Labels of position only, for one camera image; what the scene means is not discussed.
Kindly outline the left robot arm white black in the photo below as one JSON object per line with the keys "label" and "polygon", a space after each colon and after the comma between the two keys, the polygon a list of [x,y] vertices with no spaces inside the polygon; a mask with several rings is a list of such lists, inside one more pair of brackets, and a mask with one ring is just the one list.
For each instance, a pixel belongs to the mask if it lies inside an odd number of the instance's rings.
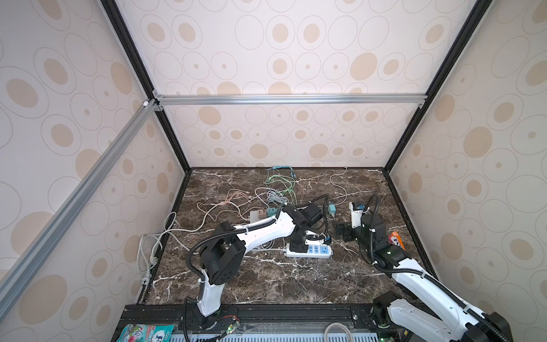
{"label": "left robot arm white black", "polygon": [[290,258],[327,259],[332,256],[328,235],[329,196],[320,195],[303,205],[284,203],[276,214],[246,225],[223,222],[210,237],[189,249],[187,268],[199,277],[199,293],[187,319],[201,329],[216,325],[225,284],[234,278],[244,257],[276,239],[287,238]]}

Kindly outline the long white colourful power strip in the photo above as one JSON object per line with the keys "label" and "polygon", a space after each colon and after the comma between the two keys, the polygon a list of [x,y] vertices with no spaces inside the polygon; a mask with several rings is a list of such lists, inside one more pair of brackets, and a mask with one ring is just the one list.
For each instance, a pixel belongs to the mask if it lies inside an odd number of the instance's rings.
{"label": "long white colourful power strip", "polygon": [[258,225],[268,222],[275,222],[280,215],[280,208],[266,208],[252,210],[249,213],[249,223],[252,225]]}

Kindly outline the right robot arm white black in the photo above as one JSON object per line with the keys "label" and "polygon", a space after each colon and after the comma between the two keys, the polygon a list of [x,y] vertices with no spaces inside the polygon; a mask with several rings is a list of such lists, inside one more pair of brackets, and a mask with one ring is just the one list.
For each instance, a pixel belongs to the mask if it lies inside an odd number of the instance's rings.
{"label": "right robot arm white black", "polygon": [[372,195],[364,204],[349,205],[351,223],[341,230],[343,240],[354,241],[362,258],[419,299],[424,312],[392,292],[377,297],[371,315],[379,328],[401,326],[424,341],[512,341],[508,321],[486,313],[448,289],[417,260],[388,239],[379,214],[381,199]]}

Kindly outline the teal charger plug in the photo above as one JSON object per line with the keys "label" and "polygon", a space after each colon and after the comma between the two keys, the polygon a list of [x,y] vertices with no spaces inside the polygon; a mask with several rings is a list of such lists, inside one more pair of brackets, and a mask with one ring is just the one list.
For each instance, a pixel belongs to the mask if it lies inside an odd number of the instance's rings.
{"label": "teal charger plug", "polygon": [[278,212],[278,209],[275,208],[275,207],[269,207],[266,209],[266,214],[267,214],[267,217],[272,217],[272,216],[275,216]]}
{"label": "teal charger plug", "polygon": [[331,215],[331,216],[333,216],[333,217],[335,216],[335,214],[336,214],[336,206],[335,206],[333,203],[329,203],[329,204],[328,204],[328,213],[329,213],[329,215]]}

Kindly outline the short white blue power strip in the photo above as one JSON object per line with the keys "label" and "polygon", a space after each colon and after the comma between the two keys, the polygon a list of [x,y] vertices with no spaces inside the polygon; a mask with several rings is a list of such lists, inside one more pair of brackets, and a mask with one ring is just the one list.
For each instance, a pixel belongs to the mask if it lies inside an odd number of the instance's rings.
{"label": "short white blue power strip", "polygon": [[287,244],[285,255],[290,258],[328,259],[332,257],[333,250],[328,245],[308,245],[306,252],[295,252],[291,245]]}

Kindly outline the teal charger plug front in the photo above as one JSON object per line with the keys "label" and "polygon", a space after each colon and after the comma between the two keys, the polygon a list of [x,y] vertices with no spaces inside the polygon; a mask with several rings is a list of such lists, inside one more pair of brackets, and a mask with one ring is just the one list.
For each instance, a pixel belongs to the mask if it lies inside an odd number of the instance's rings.
{"label": "teal charger plug front", "polygon": [[278,209],[275,208],[275,207],[269,207],[266,209],[266,214],[267,214],[267,217],[272,217],[272,216],[275,216],[278,212]]}

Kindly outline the teal charger plug back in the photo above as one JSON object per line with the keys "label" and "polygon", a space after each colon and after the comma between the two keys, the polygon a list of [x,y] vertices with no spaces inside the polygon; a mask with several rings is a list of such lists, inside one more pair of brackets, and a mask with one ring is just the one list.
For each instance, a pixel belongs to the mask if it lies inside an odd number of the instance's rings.
{"label": "teal charger plug back", "polygon": [[328,204],[328,213],[329,213],[329,215],[331,215],[331,216],[333,216],[333,217],[335,216],[335,214],[336,214],[336,206],[335,206],[333,203],[329,203],[329,204]]}

